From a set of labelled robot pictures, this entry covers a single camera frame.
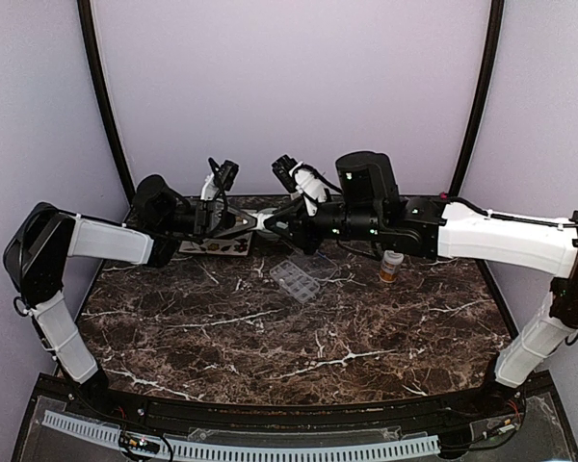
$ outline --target marble tabletop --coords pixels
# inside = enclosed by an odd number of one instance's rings
[[[333,272],[301,304],[270,276],[299,252],[252,244],[248,257],[178,253],[162,269],[105,262],[78,325],[113,388],[272,405],[436,395],[480,385],[511,340],[472,260],[406,257],[386,284],[377,262],[325,243],[310,258]]]

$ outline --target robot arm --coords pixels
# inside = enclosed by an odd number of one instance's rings
[[[283,181],[291,191],[297,185]],[[266,227],[313,253],[324,239],[370,241],[418,257],[465,257],[519,265],[554,276],[550,292],[518,338],[491,363],[483,401],[510,398],[529,373],[578,330],[578,212],[531,218],[482,210],[461,198],[402,199],[387,156],[347,154],[336,162],[342,197],[317,202],[314,214],[299,200],[266,220]],[[304,197],[304,203],[312,203]]]
[[[158,175],[146,178],[133,204],[144,232],[74,215],[47,203],[38,204],[20,226],[4,253],[4,266],[20,293],[15,308],[32,318],[44,348],[87,398],[102,397],[108,379],[68,312],[62,282],[66,258],[162,267],[180,241],[253,228],[256,218],[217,200],[218,191],[228,191],[236,174],[237,166],[229,161],[217,166],[203,186],[201,200],[181,197]]]
[[[182,197],[158,175],[147,177],[133,201],[140,229],[39,204],[7,247],[5,267],[21,293],[23,313],[32,317],[46,349],[82,389],[102,391],[107,377],[66,308],[62,276],[67,257],[161,267],[180,241],[254,229],[273,231],[307,254],[326,239],[367,241],[418,257],[485,259],[553,275],[535,317],[491,363],[484,401],[509,398],[578,330],[578,212],[571,219],[529,218],[485,211],[459,198],[402,198],[387,156],[357,152],[336,162],[340,188],[314,168],[283,156],[273,171],[290,193],[302,197],[271,215],[249,215],[229,205],[224,194],[237,166],[211,165],[201,199]]]

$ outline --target wire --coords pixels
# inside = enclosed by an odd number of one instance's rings
[[[308,170],[310,173],[312,173],[314,175],[315,178],[317,178],[318,180],[323,182],[323,184],[326,185],[331,190],[336,191],[337,193],[340,193],[340,194],[343,193],[343,191],[340,188],[338,188],[333,183],[330,183],[330,181],[324,175],[319,173],[319,170],[317,170],[317,168],[310,166],[308,164],[302,164],[301,166],[298,166],[293,170],[293,173],[291,174],[291,176],[293,176],[294,181],[296,181],[296,173],[298,173],[298,171],[300,171],[300,170]]]
[[[519,222],[519,223],[537,224],[539,226],[550,226],[553,228],[558,228],[561,226],[562,228],[576,228],[576,229],[578,229],[578,223],[557,223],[555,221],[545,221],[543,219],[516,217],[514,215],[506,215],[506,214],[499,214],[499,213],[490,214],[488,211],[478,207],[477,205],[475,205],[474,203],[468,201],[467,199],[465,199],[463,197],[452,196],[452,197],[447,197],[447,200],[449,202],[458,202],[459,204],[465,205],[466,207],[471,209],[473,212],[475,212],[478,215],[481,215],[482,217],[500,219],[503,221],[515,221],[515,222]]]
[[[520,412],[518,405],[512,399],[509,399],[506,402],[508,404],[508,406],[513,410],[514,418],[516,419],[517,424],[515,425],[515,429],[513,430],[512,434],[508,438],[506,438],[505,440],[497,443],[496,445],[492,445],[492,446],[482,446],[482,447],[477,447],[477,448],[471,448],[473,445],[476,445],[477,443],[481,443],[481,442],[486,441],[490,438],[494,438],[496,436],[499,436],[497,434],[494,434],[491,436],[486,436],[483,433],[479,437],[475,438],[473,441],[470,441],[468,443],[464,443],[462,445],[441,445],[441,448],[442,449],[448,449],[449,451],[462,451],[462,450],[482,451],[482,450],[498,449],[498,448],[501,448],[502,446],[506,445],[509,441],[512,440],[512,438],[516,435],[516,433],[518,433],[518,431],[520,431],[520,428],[522,428],[524,417],[525,417],[525,414],[527,411],[527,401],[526,401],[525,387],[524,386],[520,390],[520,398],[522,401],[522,413]],[[507,424],[504,421],[503,424],[499,424],[497,427],[492,428],[490,430],[490,432],[498,431],[499,428],[503,428],[506,425]]]
[[[340,248],[342,248],[343,250],[345,250],[349,253],[353,253],[353,255],[368,258],[370,260],[375,260],[376,262],[379,262],[381,260],[381,258],[377,257],[377,255],[374,255],[372,253],[362,252],[361,250],[357,250],[356,248],[348,247],[346,245],[341,244],[340,241],[336,241],[336,245],[338,245]]]
[[[219,194],[221,195],[221,198],[223,200],[223,210],[221,211],[221,219],[219,219],[219,221],[216,223],[214,228],[212,228],[204,236],[202,236],[203,239],[213,237],[214,233],[224,223],[227,209],[229,208],[229,201],[227,200],[227,194],[224,190],[224,185],[223,185],[223,182],[221,181],[221,177],[219,176],[219,170],[221,169],[221,166],[219,166],[217,164],[217,162],[214,159],[212,159],[211,157],[208,158],[208,164],[210,165],[210,168],[212,168],[212,174],[214,175],[214,184],[219,189],[214,196],[214,200],[216,200],[216,198],[218,197]]]
[[[136,426],[137,428],[140,428],[142,430],[145,430],[149,433],[151,433],[154,436],[157,436],[158,438],[161,439],[161,441],[163,441],[163,443],[165,443],[165,446],[167,447],[167,451],[170,454],[170,458],[169,458],[169,462],[173,462],[173,448],[171,447],[170,442],[167,440],[167,438],[165,437],[165,435],[163,435],[162,433],[160,433],[158,430],[155,430],[153,428],[150,428],[149,426],[143,424],[143,423],[139,423],[139,422],[133,422],[133,421],[128,421],[126,419],[121,419],[119,417],[114,417],[114,416],[110,416],[109,414],[105,414],[102,411],[99,411],[98,409],[96,409],[94,406],[92,406],[88,400],[86,398],[84,398],[84,396],[81,394],[79,387],[77,386],[77,384],[74,382],[74,380],[72,379],[72,377],[68,374],[68,372],[65,370],[65,367],[62,365],[62,362],[58,359],[55,358],[56,363],[58,364],[58,367],[60,368],[60,370],[62,371],[63,376],[66,379],[66,382],[68,382],[68,384],[70,385],[70,387],[72,388],[73,392],[75,393],[75,395],[77,395],[77,397],[79,398],[79,400],[91,411],[93,411],[94,414],[97,414],[99,416],[101,416],[103,419],[109,420],[109,421],[114,421],[114,422],[120,422],[120,427],[121,427],[121,431],[125,431],[125,428],[127,425],[132,425],[132,426]]]
[[[574,345],[576,342],[578,342],[578,332],[576,333],[575,337],[572,340],[569,340],[569,337],[565,338],[565,344],[568,347],[571,347],[572,345]]]

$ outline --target pill bottle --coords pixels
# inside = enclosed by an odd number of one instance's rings
[[[385,250],[383,253],[383,259],[381,260],[381,269],[379,271],[380,280],[383,282],[394,282],[404,259],[405,255],[402,253]]]

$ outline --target purple wall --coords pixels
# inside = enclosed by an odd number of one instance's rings
[[[507,2],[498,59],[462,194],[496,210],[570,217],[578,209],[578,1]],[[519,325],[549,278],[492,264]],[[578,440],[578,344],[548,362]]]
[[[96,1],[135,180],[196,193],[230,158],[237,193],[281,193],[271,163],[336,180],[352,150],[392,156],[402,193],[440,193],[460,151],[489,1]]]
[[[0,461],[13,444],[39,371],[53,370],[32,324],[14,311],[2,252],[41,200],[122,218],[118,176],[92,91],[75,1],[0,0]],[[67,268],[73,314],[96,261]]]

